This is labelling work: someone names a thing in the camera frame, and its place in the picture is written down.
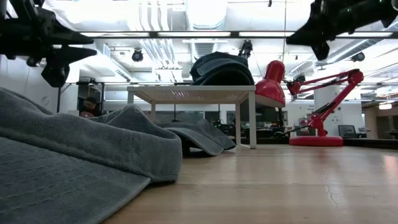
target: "wooden table surface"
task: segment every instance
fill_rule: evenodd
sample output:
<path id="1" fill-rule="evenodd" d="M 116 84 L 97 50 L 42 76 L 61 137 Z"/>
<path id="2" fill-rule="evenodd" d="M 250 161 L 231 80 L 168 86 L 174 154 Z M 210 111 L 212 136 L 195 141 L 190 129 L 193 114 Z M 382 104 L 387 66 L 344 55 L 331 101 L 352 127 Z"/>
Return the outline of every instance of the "wooden table surface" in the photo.
<path id="1" fill-rule="evenodd" d="M 183 160 L 105 221 L 142 224 L 398 223 L 398 151 L 287 145 Z"/>

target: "ceiling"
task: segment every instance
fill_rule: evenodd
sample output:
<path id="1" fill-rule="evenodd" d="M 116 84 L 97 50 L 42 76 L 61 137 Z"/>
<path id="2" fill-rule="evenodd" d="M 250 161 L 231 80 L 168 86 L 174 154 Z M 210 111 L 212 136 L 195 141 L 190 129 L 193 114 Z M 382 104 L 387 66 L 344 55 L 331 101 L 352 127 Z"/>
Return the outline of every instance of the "ceiling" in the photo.
<path id="1" fill-rule="evenodd" d="M 142 13 L 145 11 L 148 2 L 147 16 L 149 18 L 149 29 L 160 29 L 150 23 L 152 6 L 167 7 L 167 24 L 170 30 L 188 30 L 187 14 L 189 4 L 184 0 L 161 0 L 161 1 L 111 1 L 111 0 L 75 0 L 56 1 L 46 0 L 45 7 L 57 14 L 60 22 L 78 31 L 128 31 L 137 29 L 131 24 L 140 24 L 144 27 Z M 310 3 L 312 0 L 273 0 L 272 6 L 268 7 L 268 1 L 245 1 L 245 0 L 201 0 L 197 7 L 198 19 L 211 20 L 212 15 L 218 13 L 219 8 L 226 4 L 226 16 L 223 21 L 223 30 L 297 30 L 304 25 L 310 14 Z M 360 28 L 365 31 L 382 31 L 381 22 Z M 190 68 L 193 60 L 191 44 L 187 40 L 172 39 L 175 60 L 178 63 L 180 72 L 178 80 L 187 81 L 190 79 Z M 216 44 L 220 52 L 237 54 L 243 39 L 225 39 L 222 43 Z M 361 40 L 338 39 L 330 42 L 330 54 L 338 52 Z M 117 66 L 128 73 L 137 82 L 170 82 L 168 78 L 157 75 L 154 68 L 156 62 L 151 60 L 147 54 L 143 42 L 137 39 L 96 39 L 96 46 L 105 44 L 109 47 L 110 58 L 117 62 Z M 362 52 L 366 58 L 362 62 L 342 60 L 337 63 L 321 67 L 316 65 L 316 58 L 310 47 L 296 45 L 285 45 L 283 39 L 253 39 L 253 52 L 249 57 L 249 69 L 255 81 L 264 76 L 267 64 L 272 60 L 281 60 L 286 67 L 286 77 L 293 79 L 298 74 L 304 74 L 307 80 L 340 73 L 352 68 L 360 68 L 364 75 L 364 83 L 398 82 L 398 63 L 395 58 L 398 56 L 398 40 L 383 40 L 372 45 Z M 141 62 L 133 62 L 131 59 L 135 48 L 143 48 L 144 59 Z M 163 57 L 167 57 L 164 48 L 159 47 Z M 102 59 L 91 58 L 83 61 L 81 76 L 94 77 L 104 82 L 124 82 L 125 79 L 107 70 L 108 64 Z M 389 91 L 395 91 L 396 86 L 391 86 Z M 375 92 L 380 89 L 377 85 L 367 85 L 358 88 L 362 94 L 376 96 Z"/>

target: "ceiling duct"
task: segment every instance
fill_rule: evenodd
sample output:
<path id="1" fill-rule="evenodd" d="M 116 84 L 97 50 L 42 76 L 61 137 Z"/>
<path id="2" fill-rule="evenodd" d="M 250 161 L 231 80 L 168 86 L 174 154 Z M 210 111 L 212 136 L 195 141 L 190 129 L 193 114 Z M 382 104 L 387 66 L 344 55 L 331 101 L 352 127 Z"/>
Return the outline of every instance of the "ceiling duct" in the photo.
<path id="1" fill-rule="evenodd" d="M 381 31 L 386 31 L 386 32 L 396 32 L 398 31 L 398 21 L 395 21 L 392 23 L 388 28 L 383 29 Z M 325 60 L 322 60 L 321 62 L 315 62 L 315 66 L 324 66 L 324 65 L 329 65 L 333 63 L 340 62 L 344 59 L 347 59 L 353 55 L 356 55 L 363 50 L 378 44 L 382 42 L 384 39 L 366 39 L 366 40 L 354 40 L 350 42 L 349 44 L 345 45 L 344 47 L 334 51 L 331 53 L 328 58 Z M 299 66 L 295 67 L 292 69 L 288 74 L 286 74 L 286 77 L 293 77 L 295 75 L 298 75 L 300 71 L 306 70 L 307 68 L 311 67 L 313 65 L 313 61 L 316 61 L 316 57 L 312 56 L 309 58 L 309 60 L 305 63 L 300 64 Z"/>
<path id="2" fill-rule="evenodd" d="M 188 30 L 223 30 L 227 0 L 185 0 Z M 218 50 L 217 43 L 192 43 L 191 51 L 195 59 Z"/>

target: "chair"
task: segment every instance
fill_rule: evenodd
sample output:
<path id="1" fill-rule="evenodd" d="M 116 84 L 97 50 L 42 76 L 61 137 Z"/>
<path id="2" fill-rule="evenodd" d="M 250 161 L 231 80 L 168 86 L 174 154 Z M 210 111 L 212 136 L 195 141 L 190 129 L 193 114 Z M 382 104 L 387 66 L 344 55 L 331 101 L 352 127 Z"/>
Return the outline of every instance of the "chair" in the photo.
<path id="1" fill-rule="evenodd" d="M 338 135 L 342 138 L 357 138 L 355 126 L 353 125 L 339 125 Z"/>

